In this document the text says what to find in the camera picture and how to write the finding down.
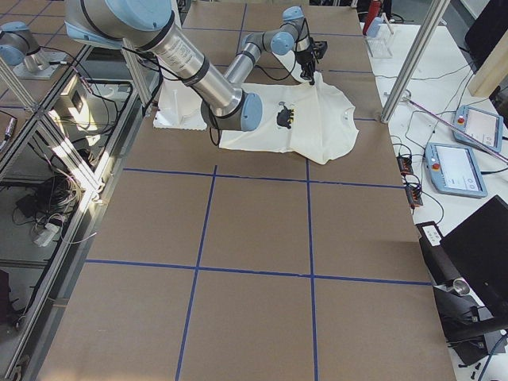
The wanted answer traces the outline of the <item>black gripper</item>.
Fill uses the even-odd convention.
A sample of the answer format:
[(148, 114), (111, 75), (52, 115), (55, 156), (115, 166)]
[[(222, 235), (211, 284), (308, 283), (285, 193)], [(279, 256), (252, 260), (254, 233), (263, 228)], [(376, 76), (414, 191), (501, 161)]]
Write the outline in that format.
[(297, 63), (302, 69), (301, 77), (310, 78), (309, 84), (313, 86), (315, 84), (316, 60), (314, 57), (314, 39), (312, 37), (305, 37), (297, 42)]

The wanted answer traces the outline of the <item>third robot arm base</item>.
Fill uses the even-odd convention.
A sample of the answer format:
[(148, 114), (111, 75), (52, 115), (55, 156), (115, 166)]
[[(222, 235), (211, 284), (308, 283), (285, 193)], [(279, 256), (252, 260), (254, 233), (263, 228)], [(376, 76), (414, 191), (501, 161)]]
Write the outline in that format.
[(65, 52), (47, 52), (22, 21), (1, 25), (1, 57), (22, 79), (50, 79), (62, 62)]

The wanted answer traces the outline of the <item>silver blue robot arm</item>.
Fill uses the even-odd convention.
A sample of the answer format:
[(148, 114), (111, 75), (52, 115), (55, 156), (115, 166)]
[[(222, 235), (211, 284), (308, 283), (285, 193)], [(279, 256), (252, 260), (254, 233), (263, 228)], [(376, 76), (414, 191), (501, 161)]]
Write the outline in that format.
[(68, 36), (82, 44), (121, 49), (129, 40), (151, 52), (201, 99), (209, 126), (250, 132), (263, 116), (260, 96), (233, 85), (184, 35), (170, 1), (66, 1)]
[(322, 58), (321, 41), (315, 41), (310, 35), (308, 22), (300, 6), (292, 6), (283, 11), (283, 23), (275, 30), (250, 33), (233, 62), (225, 72), (225, 78), (231, 83), (241, 84), (256, 66), (263, 52), (285, 56), (292, 51), (294, 64), (301, 68), (300, 78), (314, 85), (314, 73), (318, 61)]

